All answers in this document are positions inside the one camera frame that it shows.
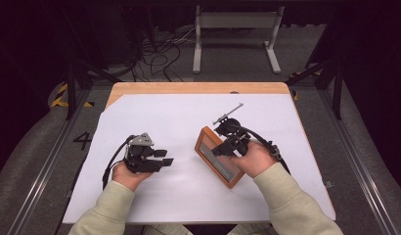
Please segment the aluminium floor rail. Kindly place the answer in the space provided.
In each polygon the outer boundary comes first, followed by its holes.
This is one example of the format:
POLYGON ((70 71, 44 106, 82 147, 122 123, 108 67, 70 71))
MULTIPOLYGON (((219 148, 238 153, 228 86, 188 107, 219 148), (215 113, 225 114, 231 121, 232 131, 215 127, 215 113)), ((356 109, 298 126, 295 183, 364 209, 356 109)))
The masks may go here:
POLYGON ((78 99, 75 101, 76 107, 73 109, 70 118, 64 122, 58 137, 47 156, 47 159, 41 167, 38 175, 34 179, 27 196, 25 197, 23 204, 14 219, 11 227, 9 228, 7 235, 22 235, 22 232, 27 225, 37 203, 39 202, 46 185, 54 171, 57 161, 60 158, 61 150, 67 140, 67 136, 71 131, 74 123, 79 116, 83 105, 89 97, 90 90, 82 90, 79 92, 78 99))
POLYGON ((348 161, 351 164, 352 170, 356 175, 365 198, 367 199, 367 202, 379 224, 382 234, 401 235, 389 215, 375 181, 361 161, 344 123, 336 117, 333 110, 333 101, 330 98, 329 93, 327 91, 319 91, 319 96, 327 109, 330 119, 333 121, 334 128, 338 133, 341 142, 346 149, 348 161))

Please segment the person's right hand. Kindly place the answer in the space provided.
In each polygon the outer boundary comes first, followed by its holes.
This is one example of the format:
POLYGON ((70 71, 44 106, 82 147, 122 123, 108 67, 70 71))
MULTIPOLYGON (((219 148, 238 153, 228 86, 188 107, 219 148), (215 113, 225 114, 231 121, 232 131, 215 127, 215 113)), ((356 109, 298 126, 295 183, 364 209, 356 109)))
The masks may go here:
POLYGON ((250 141, 243 157, 231 157, 230 161, 251 178, 258 176, 277 162, 260 143, 250 141))

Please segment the orange wooden picture frame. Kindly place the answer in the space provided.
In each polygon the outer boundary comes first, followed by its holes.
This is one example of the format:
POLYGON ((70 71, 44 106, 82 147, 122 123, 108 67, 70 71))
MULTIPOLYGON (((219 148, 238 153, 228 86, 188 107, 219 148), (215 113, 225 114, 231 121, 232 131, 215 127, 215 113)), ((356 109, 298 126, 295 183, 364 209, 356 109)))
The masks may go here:
POLYGON ((228 188, 232 189, 245 173, 229 160, 231 156, 234 156, 234 153, 230 153, 229 156, 222 155, 221 153, 216 154, 218 147, 223 143, 224 141, 220 137, 208 126, 205 126, 200 131, 195 151, 220 180, 228 188))

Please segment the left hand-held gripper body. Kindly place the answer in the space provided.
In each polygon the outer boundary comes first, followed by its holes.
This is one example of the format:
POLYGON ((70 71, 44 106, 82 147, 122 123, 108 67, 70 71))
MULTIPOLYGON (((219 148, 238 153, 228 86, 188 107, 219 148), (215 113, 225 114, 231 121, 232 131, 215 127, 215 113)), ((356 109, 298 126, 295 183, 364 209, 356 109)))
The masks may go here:
POLYGON ((126 153, 123 161, 127 168, 133 173, 159 172, 162 168, 162 161, 149 160, 155 155, 152 148, 153 140, 148 133, 132 135, 126 141, 126 153))

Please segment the person's left hand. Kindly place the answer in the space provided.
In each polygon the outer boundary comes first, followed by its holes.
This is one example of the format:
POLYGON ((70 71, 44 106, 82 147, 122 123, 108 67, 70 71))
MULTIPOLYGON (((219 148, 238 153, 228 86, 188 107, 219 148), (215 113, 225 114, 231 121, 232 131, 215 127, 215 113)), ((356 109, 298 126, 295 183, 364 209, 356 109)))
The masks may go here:
POLYGON ((135 192, 138 186, 152 175, 151 172, 133 173, 124 162, 120 162, 113 167, 111 179, 135 192))

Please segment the white table cover sheet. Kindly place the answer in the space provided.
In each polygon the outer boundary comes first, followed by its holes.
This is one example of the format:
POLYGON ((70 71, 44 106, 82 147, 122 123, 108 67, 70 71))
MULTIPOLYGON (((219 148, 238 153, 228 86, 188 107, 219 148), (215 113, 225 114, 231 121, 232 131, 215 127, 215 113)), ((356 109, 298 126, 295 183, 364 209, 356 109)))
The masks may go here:
POLYGON ((121 144, 148 133, 173 163, 137 189, 130 223, 264 222, 268 208, 251 178, 228 188, 195 151, 201 129, 224 114, 276 144, 299 186, 334 217, 335 211, 295 105, 288 94, 123 95, 99 119, 75 184, 66 223, 76 222, 102 192, 102 177, 121 144))

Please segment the yellow black hazard tape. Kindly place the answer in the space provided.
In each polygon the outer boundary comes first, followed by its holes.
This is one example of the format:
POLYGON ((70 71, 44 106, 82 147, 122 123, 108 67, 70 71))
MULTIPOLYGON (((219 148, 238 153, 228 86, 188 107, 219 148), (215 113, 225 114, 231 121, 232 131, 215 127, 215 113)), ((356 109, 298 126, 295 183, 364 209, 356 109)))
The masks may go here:
POLYGON ((68 107, 68 101, 63 100, 64 94, 67 92, 68 85, 64 82, 59 88, 55 99, 52 101, 52 107, 68 107))

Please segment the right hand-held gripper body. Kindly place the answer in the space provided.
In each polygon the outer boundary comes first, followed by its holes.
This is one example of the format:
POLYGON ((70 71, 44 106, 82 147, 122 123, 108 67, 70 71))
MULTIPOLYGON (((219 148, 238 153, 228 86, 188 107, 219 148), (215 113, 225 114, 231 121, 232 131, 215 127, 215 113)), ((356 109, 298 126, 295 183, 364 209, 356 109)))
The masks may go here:
POLYGON ((224 142, 218 146, 230 149, 233 152, 238 151, 241 156, 244 156, 247 152, 247 143, 250 136, 241 124, 236 119, 229 118, 229 115, 243 105, 243 103, 239 103, 236 108, 212 123, 213 125, 218 124, 214 131, 220 136, 226 137, 224 142))

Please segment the white metal stand frame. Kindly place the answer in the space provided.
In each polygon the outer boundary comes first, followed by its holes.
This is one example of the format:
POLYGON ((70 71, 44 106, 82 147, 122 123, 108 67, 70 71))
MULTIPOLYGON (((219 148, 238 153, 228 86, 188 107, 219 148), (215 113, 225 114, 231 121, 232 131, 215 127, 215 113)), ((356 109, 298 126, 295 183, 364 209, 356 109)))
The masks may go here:
POLYGON ((201 30, 203 28, 269 28, 270 38, 263 42, 271 68, 275 74, 281 72, 278 59, 274 51, 285 7, 279 7, 270 12, 204 12, 200 5, 196 8, 195 19, 195 52, 193 73, 201 72, 201 30))

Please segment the black tripod stand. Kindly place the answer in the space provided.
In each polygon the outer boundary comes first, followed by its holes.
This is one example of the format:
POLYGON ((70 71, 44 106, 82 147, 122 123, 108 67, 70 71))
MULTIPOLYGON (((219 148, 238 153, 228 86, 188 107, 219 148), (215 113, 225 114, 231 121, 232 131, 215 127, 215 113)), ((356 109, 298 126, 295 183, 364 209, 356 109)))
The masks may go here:
POLYGON ((99 69, 90 59, 85 44, 79 35, 79 30, 87 29, 81 14, 72 14, 65 7, 60 8, 61 34, 58 37, 67 63, 67 120, 71 120, 77 112, 79 103, 76 96, 76 85, 81 90, 90 90, 93 86, 93 78, 88 73, 92 71, 98 77, 111 83, 119 82, 119 79, 102 69, 99 69))
POLYGON ((317 71, 319 71, 320 74, 314 82, 314 85, 318 90, 326 90, 331 82, 334 81, 333 110, 338 119, 341 119, 340 103, 342 90, 340 53, 343 51, 342 37, 346 33, 343 19, 343 12, 341 10, 336 10, 305 64, 305 71, 292 73, 286 81, 286 85, 291 86, 315 74, 317 71))

